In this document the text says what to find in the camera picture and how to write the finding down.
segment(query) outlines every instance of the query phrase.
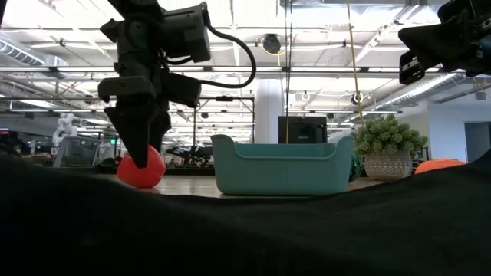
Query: green plant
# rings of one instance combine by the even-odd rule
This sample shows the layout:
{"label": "green plant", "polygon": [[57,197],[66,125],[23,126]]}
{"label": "green plant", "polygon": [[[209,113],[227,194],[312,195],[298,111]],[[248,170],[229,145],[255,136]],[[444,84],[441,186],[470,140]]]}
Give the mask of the green plant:
{"label": "green plant", "polygon": [[353,135],[354,151],[360,155],[408,151],[416,156],[416,151],[428,143],[427,137],[412,130],[409,124],[399,123],[393,114],[367,121]]}

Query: teal plastic bin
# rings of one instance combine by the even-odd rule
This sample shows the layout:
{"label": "teal plastic bin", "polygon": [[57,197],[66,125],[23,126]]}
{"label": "teal plastic bin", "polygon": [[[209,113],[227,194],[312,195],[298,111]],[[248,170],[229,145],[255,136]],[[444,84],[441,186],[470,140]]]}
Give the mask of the teal plastic bin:
{"label": "teal plastic bin", "polygon": [[216,185],[234,196],[321,196],[346,192],[354,138],[337,144],[238,144],[212,136]]}

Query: black fabric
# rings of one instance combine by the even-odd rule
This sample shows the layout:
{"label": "black fabric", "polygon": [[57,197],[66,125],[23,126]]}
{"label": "black fabric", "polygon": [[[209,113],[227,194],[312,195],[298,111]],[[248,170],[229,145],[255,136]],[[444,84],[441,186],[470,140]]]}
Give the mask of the black fabric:
{"label": "black fabric", "polygon": [[340,195],[208,199],[2,159],[0,274],[489,275],[490,168],[491,152]]}

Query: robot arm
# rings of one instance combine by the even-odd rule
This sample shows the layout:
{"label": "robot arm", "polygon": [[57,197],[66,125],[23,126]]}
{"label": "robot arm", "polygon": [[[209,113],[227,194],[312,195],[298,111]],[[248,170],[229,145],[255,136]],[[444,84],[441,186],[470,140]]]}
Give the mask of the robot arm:
{"label": "robot arm", "polygon": [[400,57],[400,82],[411,84],[438,64],[468,77],[491,74],[491,1],[452,0],[438,11],[441,24],[404,28],[399,38],[410,51]]}
{"label": "robot arm", "polygon": [[[162,9],[157,0],[109,0],[124,21],[109,21],[101,31],[117,43],[120,75],[99,84],[99,98],[116,96],[116,107],[104,112],[126,145],[138,168],[147,166],[150,144],[160,151],[162,137],[170,129],[169,102],[191,108],[199,105],[201,84],[242,88],[255,77],[255,59],[239,39],[211,26],[206,3],[176,11]],[[251,59],[252,72],[244,84],[220,84],[170,73],[168,64],[201,62],[211,58],[208,30],[239,44]],[[180,61],[169,58],[186,57]]]}

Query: potted plant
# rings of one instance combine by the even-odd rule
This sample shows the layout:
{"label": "potted plant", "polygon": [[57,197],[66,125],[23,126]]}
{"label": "potted plant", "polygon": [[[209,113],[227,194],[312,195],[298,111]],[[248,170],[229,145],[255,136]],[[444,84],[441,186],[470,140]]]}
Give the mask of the potted plant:
{"label": "potted plant", "polygon": [[393,114],[370,120],[353,134],[355,152],[365,156],[367,175],[384,181],[410,176],[412,157],[428,142],[427,137],[412,130],[409,124],[399,123]]}

